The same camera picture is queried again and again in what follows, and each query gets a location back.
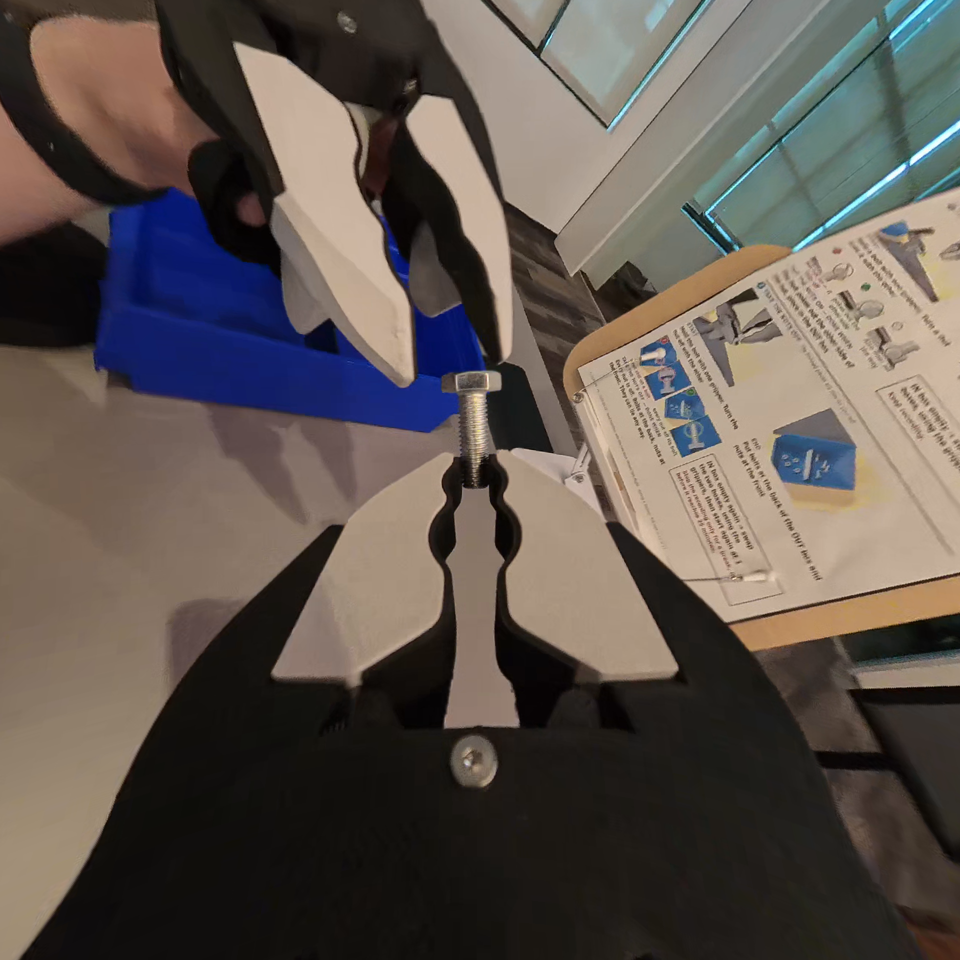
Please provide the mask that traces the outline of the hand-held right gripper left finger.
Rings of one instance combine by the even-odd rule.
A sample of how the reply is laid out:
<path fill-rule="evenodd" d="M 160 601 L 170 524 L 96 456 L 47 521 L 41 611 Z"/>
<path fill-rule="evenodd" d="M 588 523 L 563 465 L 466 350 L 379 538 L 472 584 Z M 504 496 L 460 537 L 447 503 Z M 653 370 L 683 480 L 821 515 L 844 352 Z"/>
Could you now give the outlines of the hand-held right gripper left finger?
<path fill-rule="evenodd" d="M 276 681 L 359 687 L 438 626 L 451 591 L 459 462 L 439 454 L 344 523 L 272 668 Z"/>

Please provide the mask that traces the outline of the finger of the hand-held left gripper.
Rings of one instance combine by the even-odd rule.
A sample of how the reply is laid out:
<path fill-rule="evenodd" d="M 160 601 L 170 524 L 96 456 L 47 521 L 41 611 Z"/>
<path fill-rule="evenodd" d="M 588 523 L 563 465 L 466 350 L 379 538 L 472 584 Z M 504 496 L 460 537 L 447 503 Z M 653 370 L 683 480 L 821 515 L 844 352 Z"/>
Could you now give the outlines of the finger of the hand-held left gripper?
<path fill-rule="evenodd" d="M 387 227 L 407 262 L 416 310 L 438 317 L 462 306 L 486 360 L 498 366 L 513 348 L 509 234 L 496 172 L 457 104 L 420 96 L 390 141 L 381 195 Z"/>
<path fill-rule="evenodd" d="M 412 308 L 359 186 L 363 151 L 350 110 L 285 57 L 239 42 L 234 51 L 283 182 L 270 232 L 293 328 L 308 334 L 330 321 L 393 384 L 409 387 Z"/>

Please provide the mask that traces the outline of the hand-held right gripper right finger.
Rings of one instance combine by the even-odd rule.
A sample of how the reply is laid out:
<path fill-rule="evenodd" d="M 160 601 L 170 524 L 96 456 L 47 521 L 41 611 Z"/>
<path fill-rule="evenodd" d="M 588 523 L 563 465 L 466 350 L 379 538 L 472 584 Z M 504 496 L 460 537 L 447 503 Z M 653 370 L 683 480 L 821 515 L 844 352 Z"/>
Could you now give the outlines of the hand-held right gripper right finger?
<path fill-rule="evenodd" d="M 578 679 L 674 679 L 669 650 L 604 515 L 511 451 L 490 461 L 501 618 Z"/>

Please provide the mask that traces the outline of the blue plastic bin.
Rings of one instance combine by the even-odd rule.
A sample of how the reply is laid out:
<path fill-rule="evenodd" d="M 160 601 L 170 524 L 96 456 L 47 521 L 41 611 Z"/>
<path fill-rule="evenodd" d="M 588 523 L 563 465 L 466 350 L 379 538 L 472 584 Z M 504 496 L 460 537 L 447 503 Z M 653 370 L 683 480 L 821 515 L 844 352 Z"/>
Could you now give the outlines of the blue plastic bin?
<path fill-rule="evenodd" d="M 443 376 L 485 365 L 461 306 L 414 312 L 417 378 L 407 388 L 332 322 L 298 333 L 280 280 L 222 250 L 178 191 L 112 210 L 109 233 L 93 358 L 138 392 L 428 433 L 457 412 Z"/>

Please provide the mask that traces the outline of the steel hex bolt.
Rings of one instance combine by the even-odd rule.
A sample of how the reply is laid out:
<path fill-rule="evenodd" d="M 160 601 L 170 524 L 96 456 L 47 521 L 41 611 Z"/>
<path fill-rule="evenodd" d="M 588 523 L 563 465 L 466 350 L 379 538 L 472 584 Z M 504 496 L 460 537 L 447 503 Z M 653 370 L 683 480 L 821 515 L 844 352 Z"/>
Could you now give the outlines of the steel hex bolt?
<path fill-rule="evenodd" d="M 491 457 L 488 395 L 501 389 L 497 370 L 472 370 L 448 373 L 440 380 L 445 394 L 458 402 L 460 470 L 464 489 L 486 488 Z"/>

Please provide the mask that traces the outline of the person's left forearm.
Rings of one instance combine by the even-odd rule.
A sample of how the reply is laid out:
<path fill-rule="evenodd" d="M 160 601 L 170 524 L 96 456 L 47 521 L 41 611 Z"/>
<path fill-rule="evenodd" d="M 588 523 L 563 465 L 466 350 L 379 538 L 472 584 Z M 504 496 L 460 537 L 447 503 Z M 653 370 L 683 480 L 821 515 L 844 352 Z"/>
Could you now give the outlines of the person's left forearm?
<path fill-rule="evenodd" d="M 73 191 L 1 112 L 1 246 L 83 218 L 100 204 Z"/>

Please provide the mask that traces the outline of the person's left hand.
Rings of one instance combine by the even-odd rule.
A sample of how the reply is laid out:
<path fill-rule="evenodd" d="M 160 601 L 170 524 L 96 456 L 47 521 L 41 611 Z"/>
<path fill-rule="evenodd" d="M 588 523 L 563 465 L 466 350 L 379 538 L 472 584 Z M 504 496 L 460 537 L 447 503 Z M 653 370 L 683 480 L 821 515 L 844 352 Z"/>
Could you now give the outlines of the person's left hand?
<path fill-rule="evenodd" d="M 62 16 L 30 32 L 41 90 L 57 117 L 113 173 L 193 196 L 193 151 L 217 135 L 169 76 L 159 26 Z"/>

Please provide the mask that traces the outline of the instruction sheet on stand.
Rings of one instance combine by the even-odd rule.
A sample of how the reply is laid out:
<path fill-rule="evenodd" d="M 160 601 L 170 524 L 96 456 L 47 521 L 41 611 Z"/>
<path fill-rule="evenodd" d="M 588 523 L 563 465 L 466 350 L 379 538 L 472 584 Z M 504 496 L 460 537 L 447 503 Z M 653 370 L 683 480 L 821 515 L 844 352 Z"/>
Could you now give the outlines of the instruction sheet on stand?
<path fill-rule="evenodd" d="M 583 388 L 580 367 L 640 339 L 789 255 L 788 247 L 777 245 L 746 246 L 728 254 L 588 334 L 568 355 L 562 374 L 563 390 L 575 408 L 583 441 L 593 456 L 606 501 L 612 516 L 631 534 L 638 535 L 643 544 L 648 544 L 647 534 L 642 533 L 631 513 L 626 487 L 610 458 L 609 443 L 600 437 L 595 414 L 585 410 L 584 401 L 575 399 Z M 731 629 L 747 649 L 757 652 L 954 616 L 958 612 L 959 578 L 953 576 L 840 599 L 821 606 L 750 618 L 731 624 Z"/>

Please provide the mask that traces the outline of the paper instruction sheet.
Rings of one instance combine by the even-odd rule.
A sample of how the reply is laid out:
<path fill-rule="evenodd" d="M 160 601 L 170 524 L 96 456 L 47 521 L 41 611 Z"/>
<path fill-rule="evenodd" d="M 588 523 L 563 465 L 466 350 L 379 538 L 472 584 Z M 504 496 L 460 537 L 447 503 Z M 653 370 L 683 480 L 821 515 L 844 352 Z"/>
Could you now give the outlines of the paper instruction sheet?
<path fill-rule="evenodd" d="M 958 188 L 579 368 L 645 544 L 736 623 L 958 575 Z"/>

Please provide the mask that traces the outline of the large paned window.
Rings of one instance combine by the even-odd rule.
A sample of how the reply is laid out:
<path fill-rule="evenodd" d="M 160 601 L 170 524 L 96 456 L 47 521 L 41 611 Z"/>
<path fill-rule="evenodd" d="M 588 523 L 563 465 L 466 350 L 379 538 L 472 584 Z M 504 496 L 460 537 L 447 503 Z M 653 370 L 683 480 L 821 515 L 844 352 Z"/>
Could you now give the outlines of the large paned window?
<path fill-rule="evenodd" d="M 842 229 L 958 122 L 958 2 L 456 2 L 513 202 L 594 280 Z"/>

